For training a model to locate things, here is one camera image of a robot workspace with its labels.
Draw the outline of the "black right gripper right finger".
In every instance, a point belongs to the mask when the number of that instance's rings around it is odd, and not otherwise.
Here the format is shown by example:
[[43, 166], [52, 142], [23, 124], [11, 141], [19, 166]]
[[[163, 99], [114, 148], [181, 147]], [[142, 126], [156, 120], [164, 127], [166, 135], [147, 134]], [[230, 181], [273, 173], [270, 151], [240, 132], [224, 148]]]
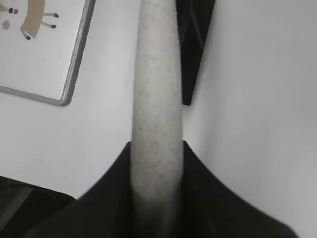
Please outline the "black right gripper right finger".
[[295, 238], [286, 224], [226, 187], [183, 143], [180, 238]]

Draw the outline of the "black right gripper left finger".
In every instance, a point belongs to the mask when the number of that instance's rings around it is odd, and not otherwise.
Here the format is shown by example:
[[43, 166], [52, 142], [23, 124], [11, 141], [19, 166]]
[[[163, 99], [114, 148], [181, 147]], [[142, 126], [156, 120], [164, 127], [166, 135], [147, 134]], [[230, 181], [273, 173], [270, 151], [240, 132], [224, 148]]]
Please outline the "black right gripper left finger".
[[78, 200], [36, 225], [27, 238], [132, 238], [128, 142], [108, 171]]

